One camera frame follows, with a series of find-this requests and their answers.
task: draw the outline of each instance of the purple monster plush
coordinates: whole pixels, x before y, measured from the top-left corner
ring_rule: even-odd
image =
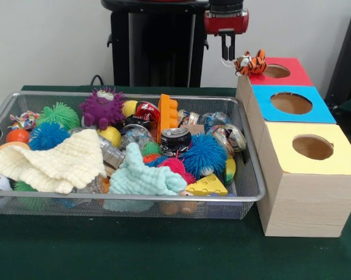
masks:
[[[86,101],[79,105],[83,111],[84,124],[87,127],[97,124],[101,130],[105,130],[109,124],[115,125],[124,120],[122,112],[124,95],[116,93],[110,87],[93,89]]]

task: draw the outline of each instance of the pink spiky ball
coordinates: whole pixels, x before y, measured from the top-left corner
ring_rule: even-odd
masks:
[[[122,122],[123,99],[124,94],[116,93],[116,88],[113,91],[110,87],[93,89],[92,95],[79,105],[83,111],[85,126],[97,125],[101,130],[105,130],[108,125]]]
[[[192,174],[187,173],[185,165],[181,160],[179,160],[176,157],[171,157],[167,160],[164,160],[158,167],[161,166],[168,166],[170,167],[170,170],[173,171],[174,173],[177,173],[182,176],[183,179],[189,184],[193,184],[196,182],[195,177],[193,177]]]

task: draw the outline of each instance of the green spiky ball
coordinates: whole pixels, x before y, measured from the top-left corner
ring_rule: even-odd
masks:
[[[141,153],[143,156],[148,156],[152,155],[154,153],[160,153],[162,154],[161,149],[159,148],[159,145],[155,142],[147,142],[143,149],[141,150]]]
[[[36,121],[36,125],[38,126],[42,123],[58,123],[66,130],[80,126],[77,113],[62,102],[56,102],[53,108],[44,107],[43,112]]]
[[[15,191],[37,191],[25,182],[18,181],[14,185]],[[42,211],[50,205],[50,198],[46,197],[17,197],[22,206],[32,211]]]

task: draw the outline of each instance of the stacked wooden boxes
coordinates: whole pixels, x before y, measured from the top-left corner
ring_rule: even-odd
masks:
[[[351,212],[351,145],[297,59],[266,61],[266,75],[239,77],[237,89],[267,188],[265,235],[338,237]]]

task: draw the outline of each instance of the tiger figurine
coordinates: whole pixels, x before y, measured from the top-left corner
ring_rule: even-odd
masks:
[[[249,51],[245,51],[244,55],[239,57],[234,64],[236,75],[238,76],[262,74],[267,68],[267,63],[265,62],[265,50],[259,50],[255,57],[251,57]]]

